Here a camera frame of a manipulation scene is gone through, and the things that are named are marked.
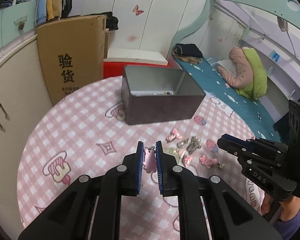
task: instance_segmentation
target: white cabinet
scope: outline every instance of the white cabinet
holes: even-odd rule
[[[17,174],[24,145],[52,107],[36,39],[27,43],[21,44],[20,50],[11,53],[0,66],[0,225],[12,240],[17,240],[23,230],[17,201]]]

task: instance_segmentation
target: chinese character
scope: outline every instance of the chinese character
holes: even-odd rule
[[[64,56],[63,55],[59,55],[59,66],[64,68],[64,67],[73,67],[71,65],[71,60],[72,58],[69,57],[69,55],[66,53]]]
[[[67,70],[67,71],[64,70],[61,75],[63,76],[64,83],[67,83],[69,81],[74,82],[74,80],[73,80],[74,73],[72,70]]]

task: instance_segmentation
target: purple sleeve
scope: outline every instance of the purple sleeve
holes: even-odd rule
[[[280,233],[283,240],[289,240],[300,227],[300,210],[293,219],[286,222],[277,220],[273,227]]]

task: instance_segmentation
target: silver screw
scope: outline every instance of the silver screw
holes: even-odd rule
[[[210,180],[213,182],[213,183],[219,183],[220,182],[220,178],[218,176],[212,176],[210,178]]]
[[[181,166],[174,166],[172,168],[172,170],[175,171],[175,172],[181,172],[182,171],[182,167]]]
[[[127,169],[127,167],[126,167],[125,165],[119,165],[119,166],[117,167],[117,171],[121,171],[121,172],[126,171],[126,169]]]
[[[79,177],[79,181],[84,183],[87,182],[89,180],[89,177],[87,175],[82,175]]]

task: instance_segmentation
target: pink checkered tablecloth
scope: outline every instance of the pink checkered tablecloth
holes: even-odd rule
[[[178,140],[165,138],[177,128],[183,138],[197,135],[202,148],[193,153],[189,169],[198,176],[220,176],[251,206],[259,210],[263,192],[241,174],[236,157],[218,149],[214,142],[228,133],[241,139],[253,137],[246,123],[225,103],[207,94],[190,120],[129,126],[124,122],[121,103],[121,77],[87,85],[54,106],[38,123],[28,138],[18,169],[18,205],[24,227],[28,226],[68,185],[82,174],[100,176],[134,153],[138,141],[145,147],[161,140],[163,148],[175,147]],[[202,154],[217,158],[226,166],[206,168]],[[179,239],[176,197],[159,194],[157,174],[143,172],[138,197],[123,197],[120,239]]]

